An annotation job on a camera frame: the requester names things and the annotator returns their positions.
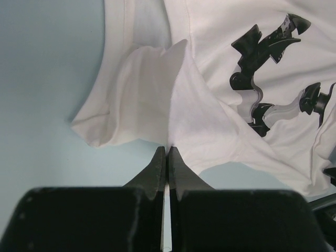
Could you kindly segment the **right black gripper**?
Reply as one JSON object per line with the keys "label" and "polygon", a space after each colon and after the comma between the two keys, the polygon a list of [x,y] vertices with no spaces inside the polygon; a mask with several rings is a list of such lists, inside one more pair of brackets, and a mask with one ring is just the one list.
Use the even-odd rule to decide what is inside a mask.
{"label": "right black gripper", "polygon": [[335,241],[335,193],[309,203],[320,225],[325,240]]}

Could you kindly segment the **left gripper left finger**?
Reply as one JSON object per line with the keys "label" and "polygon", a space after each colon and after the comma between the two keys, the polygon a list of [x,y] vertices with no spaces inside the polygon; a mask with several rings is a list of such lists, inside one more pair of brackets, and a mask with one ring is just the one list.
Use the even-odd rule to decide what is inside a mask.
{"label": "left gripper left finger", "polygon": [[1,251],[162,251],[166,152],[122,187],[40,187],[18,202]]}

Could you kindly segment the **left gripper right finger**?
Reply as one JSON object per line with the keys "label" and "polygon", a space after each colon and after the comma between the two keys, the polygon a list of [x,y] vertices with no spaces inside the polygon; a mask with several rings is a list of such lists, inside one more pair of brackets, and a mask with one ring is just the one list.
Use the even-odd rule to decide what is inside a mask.
{"label": "left gripper right finger", "polygon": [[216,190],[168,153],[173,251],[335,251],[290,190]]}

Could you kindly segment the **white printed t shirt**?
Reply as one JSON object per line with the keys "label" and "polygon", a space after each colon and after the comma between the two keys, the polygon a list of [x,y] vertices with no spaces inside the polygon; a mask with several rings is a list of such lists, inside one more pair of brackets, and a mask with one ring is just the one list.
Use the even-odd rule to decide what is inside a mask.
{"label": "white printed t shirt", "polygon": [[335,1],[105,1],[104,50],[71,128],[99,148],[178,148],[305,196],[335,149]]}

